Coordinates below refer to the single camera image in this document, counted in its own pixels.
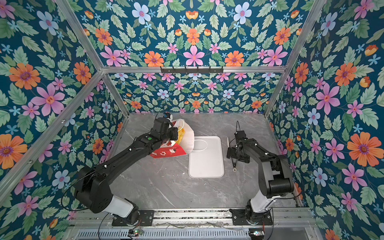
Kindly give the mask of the red and white paper bag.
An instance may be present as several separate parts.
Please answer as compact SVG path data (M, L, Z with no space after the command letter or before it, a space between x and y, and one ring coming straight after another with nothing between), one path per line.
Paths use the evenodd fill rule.
M184 119L177 119L172 122L174 127L183 127L185 135L181 144L176 144L176 141L167 141L161 147L155 150L150 156L154 159L171 158L188 155L192 152L202 152L208 148L208 143L204 140L198 140L195 133L189 124Z

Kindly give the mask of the metal food tongs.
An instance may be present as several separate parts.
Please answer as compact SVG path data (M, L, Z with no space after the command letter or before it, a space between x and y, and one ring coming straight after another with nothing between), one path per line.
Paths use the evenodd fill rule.
M232 157L232 147L230 146L232 140L230 141L229 138L227 138L227 159L231 160L232 163L232 169L233 172L237 171L237 160Z

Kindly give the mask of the long yellow fake bread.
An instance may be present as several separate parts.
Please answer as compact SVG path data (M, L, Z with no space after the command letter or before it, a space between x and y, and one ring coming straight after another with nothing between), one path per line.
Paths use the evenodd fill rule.
M181 141L183 140L183 137L185 135L185 130L183 127L178 128L178 140L176 141L176 144L180 145Z

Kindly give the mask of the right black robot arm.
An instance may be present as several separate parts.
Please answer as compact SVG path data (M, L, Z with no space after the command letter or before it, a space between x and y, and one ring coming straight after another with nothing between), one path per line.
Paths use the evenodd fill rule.
M233 147L228 146L227 158L232 160L234 169L237 162L255 160L258 164L259 190L247 204L249 214L266 213L277 199L295 190L286 156L269 152L254 139L237 140Z

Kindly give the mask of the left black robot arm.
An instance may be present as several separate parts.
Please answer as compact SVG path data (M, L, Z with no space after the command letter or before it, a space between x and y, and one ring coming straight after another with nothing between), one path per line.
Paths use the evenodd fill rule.
M139 219L139 208L133 202L112 194L110 184L134 163L158 150L167 141L178 139L178 128L172 124L172 115L164 113L154 120L148 133L134 139L125 150L94 167L79 171L75 183L75 198L93 213L106 212L133 225Z

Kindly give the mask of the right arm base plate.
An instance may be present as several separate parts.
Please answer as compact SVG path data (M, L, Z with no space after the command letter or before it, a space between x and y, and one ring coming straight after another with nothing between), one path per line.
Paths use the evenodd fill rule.
M270 211L254 213L251 209L229 209L235 226L272 226L273 218Z

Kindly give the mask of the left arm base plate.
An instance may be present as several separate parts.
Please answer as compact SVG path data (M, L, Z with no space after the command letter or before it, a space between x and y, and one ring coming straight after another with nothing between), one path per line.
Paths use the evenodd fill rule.
M154 210L135 210L126 218L114 215L113 227L150 227L154 220Z

